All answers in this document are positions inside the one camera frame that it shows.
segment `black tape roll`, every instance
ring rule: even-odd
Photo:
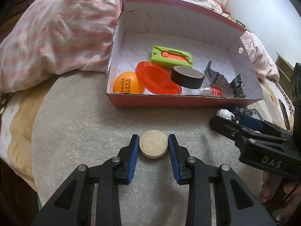
[[[171,80],[182,87],[199,89],[203,83],[204,75],[185,66],[174,66],[171,70]]]

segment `pillow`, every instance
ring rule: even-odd
[[[262,80],[268,77],[278,82],[280,76],[277,66],[259,38],[255,34],[246,31],[240,39],[248,52],[257,77]]]
[[[74,69],[105,71],[121,1],[35,0],[0,45],[0,91]]]

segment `red bottle label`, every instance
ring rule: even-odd
[[[216,88],[212,88],[212,92],[213,92],[213,96],[221,96],[222,95],[222,91]]]

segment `metal screw head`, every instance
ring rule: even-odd
[[[79,165],[77,169],[78,169],[80,172],[83,172],[84,170],[86,170],[86,168],[87,168],[87,167],[86,167],[85,165]]]
[[[120,157],[118,156],[114,156],[112,159],[111,159],[112,162],[120,162]]]
[[[223,164],[223,165],[222,165],[222,169],[223,169],[224,171],[229,171],[229,170],[230,170],[230,166],[227,165],[227,164]]]
[[[187,158],[187,161],[190,162],[190,163],[194,163],[194,162],[197,161],[197,159],[196,159],[195,157],[193,157],[193,156],[189,156],[189,157]]]
[[[254,140],[254,139],[248,139],[249,140],[249,142],[251,142],[251,143],[256,143],[256,140]]]

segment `finger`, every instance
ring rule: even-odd
[[[263,193],[261,192],[260,193],[260,195],[259,195],[259,201],[261,202],[261,203],[264,203],[264,202],[266,202],[267,200],[268,200],[268,198],[267,197],[264,197],[264,195],[263,195]]]
[[[266,181],[269,180],[269,178],[270,178],[270,174],[269,174],[268,172],[264,171],[264,172],[262,173],[262,181],[263,181],[263,182],[266,182]]]
[[[290,200],[289,204],[283,209],[283,218],[288,219],[301,201],[301,194],[295,194]]]
[[[269,181],[263,183],[261,191],[264,197],[267,197],[271,193],[271,184]]]
[[[283,191],[286,194],[289,194],[294,187],[297,185],[297,182],[289,182],[288,184],[283,186]],[[300,194],[301,193],[301,185],[299,185],[296,190],[293,192],[293,194]]]

